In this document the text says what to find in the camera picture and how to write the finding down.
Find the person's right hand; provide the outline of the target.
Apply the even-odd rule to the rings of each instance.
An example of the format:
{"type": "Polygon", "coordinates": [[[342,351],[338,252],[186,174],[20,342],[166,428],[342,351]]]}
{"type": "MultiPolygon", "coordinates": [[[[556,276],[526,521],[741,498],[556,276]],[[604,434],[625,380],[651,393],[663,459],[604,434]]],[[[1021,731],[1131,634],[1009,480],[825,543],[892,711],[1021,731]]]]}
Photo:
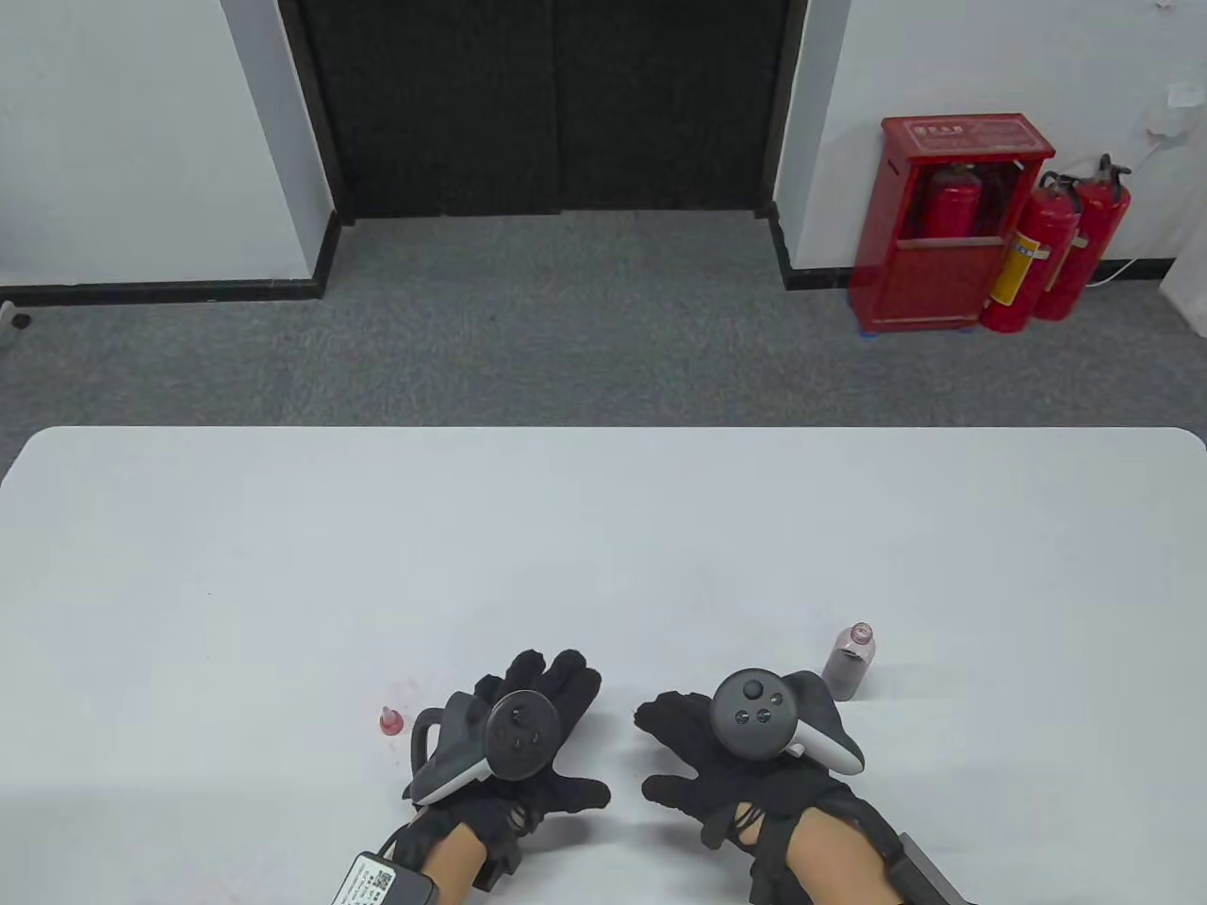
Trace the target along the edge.
{"type": "Polygon", "coordinates": [[[851,822],[869,836],[885,831],[875,808],[815,761],[792,754],[750,760],[725,749],[713,732],[711,707],[702,694],[664,691],[635,713],[639,729],[696,772],[694,780],[652,775],[642,783],[643,796],[699,821],[707,847],[729,841],[754,853],[768,823],[793,829],[810,808],[851,822]]]}

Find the person's left hand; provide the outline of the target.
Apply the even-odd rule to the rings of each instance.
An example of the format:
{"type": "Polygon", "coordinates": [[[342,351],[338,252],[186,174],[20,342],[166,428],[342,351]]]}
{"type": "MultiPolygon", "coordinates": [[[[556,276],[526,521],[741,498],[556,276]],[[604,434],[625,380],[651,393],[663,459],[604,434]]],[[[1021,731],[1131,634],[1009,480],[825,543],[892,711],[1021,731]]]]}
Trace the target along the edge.
{"type": "Polygon", "coordinates": [[[517,862],[519,841],[552,815],[600,811],[611,800],[599,780],[556,772],[554,760],[587,714],[601,676],[582,652],[547,661],[521,652],[505,676],[486,675],[412,729],[416,815],[395,840],[396,862],[422,865],[453,833],[468,831],[486,862],[517,862]]]}

